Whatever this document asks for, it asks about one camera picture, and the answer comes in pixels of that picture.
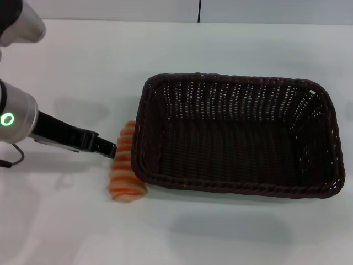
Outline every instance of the green indicator light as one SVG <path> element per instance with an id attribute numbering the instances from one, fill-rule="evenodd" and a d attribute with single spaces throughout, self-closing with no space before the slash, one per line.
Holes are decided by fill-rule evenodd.
<path id="1" fill-rule="evenodd" d="M 10 126 L 11 124 L 13 124 L 14 121 L 15 117 L 10 112 L 3 114 L 0 118 L 0 123 L 3 126 Z"/>

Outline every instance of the white table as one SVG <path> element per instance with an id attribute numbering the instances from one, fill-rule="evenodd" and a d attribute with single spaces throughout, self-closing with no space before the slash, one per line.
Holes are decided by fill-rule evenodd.
<path id="1" fill-rule="evenodd" d="M 115 141 L 157 73 L 307 78 L 336 107 L 346 169 L 335 197 L 277 199 L 150 187 L 110 200 L 109 161 L 26 139 L 0 171 L 1 265 L 352 264 L 353 27 L 48 20 L 3 50 L 0 78 L 40 110 Z M 16 150 L 0 145 L 0 158 Z"/>

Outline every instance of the wicker basket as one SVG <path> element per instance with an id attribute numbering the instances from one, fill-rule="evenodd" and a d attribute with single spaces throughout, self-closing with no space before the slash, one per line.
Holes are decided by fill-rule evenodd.
<path id="1" fill-rule="evenodd" d="M 328 198 L 345 180 L 336 112 L 301 79 L 163 74 L 145 84 L 138 178 L 170 189 Z"/>

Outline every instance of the white wall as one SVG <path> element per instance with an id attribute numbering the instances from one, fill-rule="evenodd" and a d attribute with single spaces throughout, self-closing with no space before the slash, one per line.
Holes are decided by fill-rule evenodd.
<path id="1" fill-rule="evenodd" d="M 42 18 L 197 22 L 199 0 L 27 0 Z"/>
<path id="2" fill-rule="evenodd" d="M 202 0 L 201 22 L 353 25 L 353 1 Z"/>
<path id="3" fill-rule="evenodd" d="M 197 22 L 199 0 L 28 0 L 43 18 Z M 353 0 L 202 0 L 201 22 L 353 25 Z"/>

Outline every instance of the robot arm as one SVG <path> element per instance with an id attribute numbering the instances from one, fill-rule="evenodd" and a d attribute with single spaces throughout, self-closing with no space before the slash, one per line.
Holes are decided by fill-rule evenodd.
<path id="1" fill-rule="evenodd" d="M 38 42 L 44 22 L 23 0 L 5 1 L 0 7 L 0 46 L 13 42 Z M 0 79 L 0 141 L 15 144 L 26 137 L 74 152 L 95 152 L 114 158 L 115 144 L 98 134 L 74 127 L 38 110 L 36 100 Z"/>

